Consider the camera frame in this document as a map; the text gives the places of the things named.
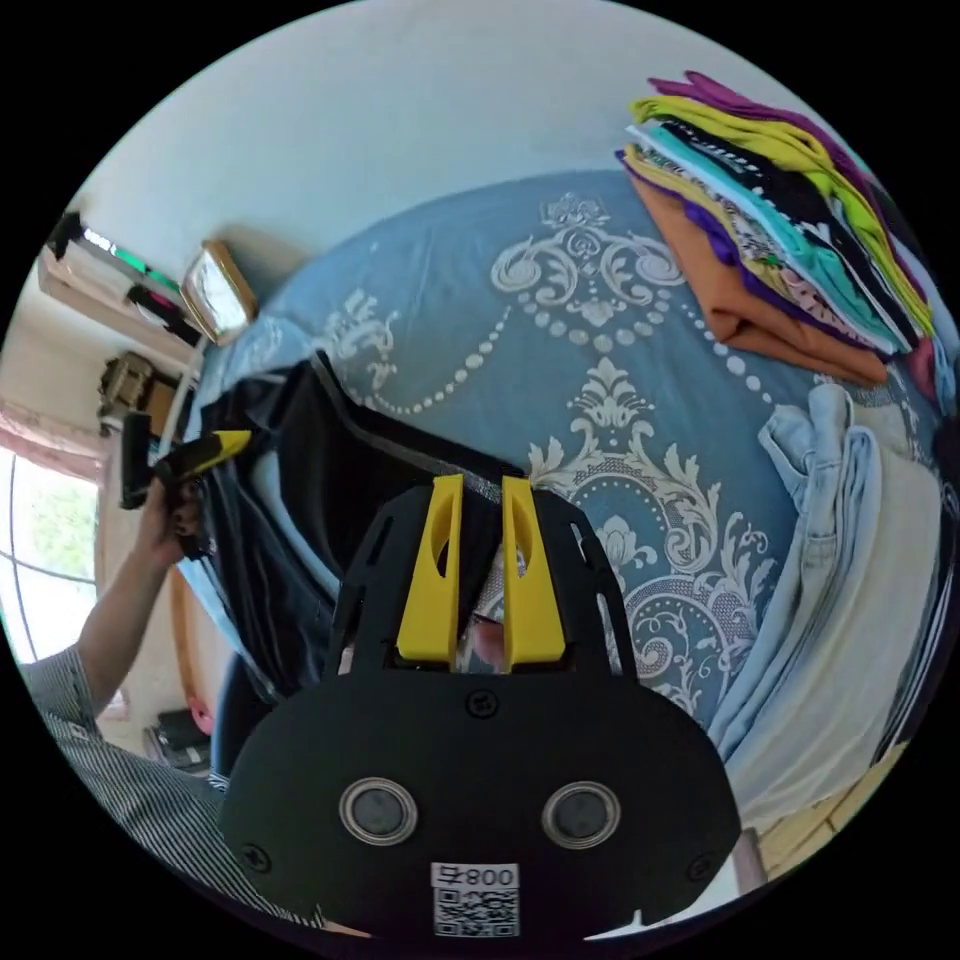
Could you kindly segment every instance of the yellow clip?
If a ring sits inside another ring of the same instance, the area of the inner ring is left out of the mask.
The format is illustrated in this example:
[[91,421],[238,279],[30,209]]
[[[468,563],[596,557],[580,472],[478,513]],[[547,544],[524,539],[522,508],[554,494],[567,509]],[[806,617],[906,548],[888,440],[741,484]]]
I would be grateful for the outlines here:
[[[250,430],[216,430],[213,433],[201,437],[199,440],[193,441],[198,445],[200,450],[206,450],[206,444],[213,438],[217,441],[217,447],[219,447],[219,449],[211,449],[206,459],[191,464],[186,472],[186,476],[182,479],[189,480],[192,477],[199,477],[201,473],[205,473],[218,463],[223,463],[224,460],[235,457],[243,451],[252,437],[253,432]],[[176,457],[177,452],[177,450],[174,450],[172,456]]]
[[[453,669],[457,654],[462,509],[463,476],[435,477],[397,635],[397,651],[404,660],[446,663]],[[447,561],[441,574],[440,555],[444,547]]]
[[[517,552],[523,556],[520,576]],[[503,478],[504,672],[556,663],[566,648],[529,480]]]

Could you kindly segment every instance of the screw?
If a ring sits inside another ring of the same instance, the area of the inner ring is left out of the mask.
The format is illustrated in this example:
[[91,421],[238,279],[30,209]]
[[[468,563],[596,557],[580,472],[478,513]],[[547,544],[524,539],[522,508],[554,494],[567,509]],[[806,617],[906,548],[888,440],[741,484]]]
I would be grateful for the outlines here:
[[255,843],[245,843],[240,848],[240,856],[254,873],[269,873],[273,867],[266,850]]
[[489,690],[474,690],[467,696],[467,713],[476,720],[488,720],[500,706]]
[[687,879],[693,883],[702,883],[713,870],[713,855],[703,853],[687,867]]

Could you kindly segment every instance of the window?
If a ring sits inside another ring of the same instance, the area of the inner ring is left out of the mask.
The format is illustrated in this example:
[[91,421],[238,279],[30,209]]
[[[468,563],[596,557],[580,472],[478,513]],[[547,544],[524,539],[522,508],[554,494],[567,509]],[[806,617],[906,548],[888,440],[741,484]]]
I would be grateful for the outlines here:
[[97,599],[95,484],[0,448],[0,611],[21,663],[66,649]]

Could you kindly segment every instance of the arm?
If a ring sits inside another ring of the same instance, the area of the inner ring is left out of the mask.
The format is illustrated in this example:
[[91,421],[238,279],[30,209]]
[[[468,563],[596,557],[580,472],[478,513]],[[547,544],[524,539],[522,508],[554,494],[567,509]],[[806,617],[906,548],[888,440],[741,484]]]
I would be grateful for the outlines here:
[[96,715],[110,703],[130,672],[167,570],[183,558],[174,523],[167,514],[163,486],[155,480],[134,547],[97,601],[77,641]]

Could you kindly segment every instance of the person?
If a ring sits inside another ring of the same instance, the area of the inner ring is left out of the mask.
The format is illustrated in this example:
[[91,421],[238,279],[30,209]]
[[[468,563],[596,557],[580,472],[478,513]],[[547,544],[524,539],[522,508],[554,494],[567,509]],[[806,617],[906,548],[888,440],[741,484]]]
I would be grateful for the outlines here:
[[[170,567],[183,559],[178,534],[196,528],[198,505],[190,488],[172,515],[163,486],[154,481],[136,540],[109,588],[97,601],[77,642],[52,657],[22,664],[21,674],[47,730],[101,807],[148,853],[205,889],[270,916],[302,924],[253,888],[227,848],[217,818],[227,781],[207,779],[129,753],[106,740],[97,717],[133,667],[150,614]],[[484,625],[481,654],[502,656],[496,628]],[[346,651],[340,672],[349,669]],[[329,921],[318,910],[310,926],[366,936]]]

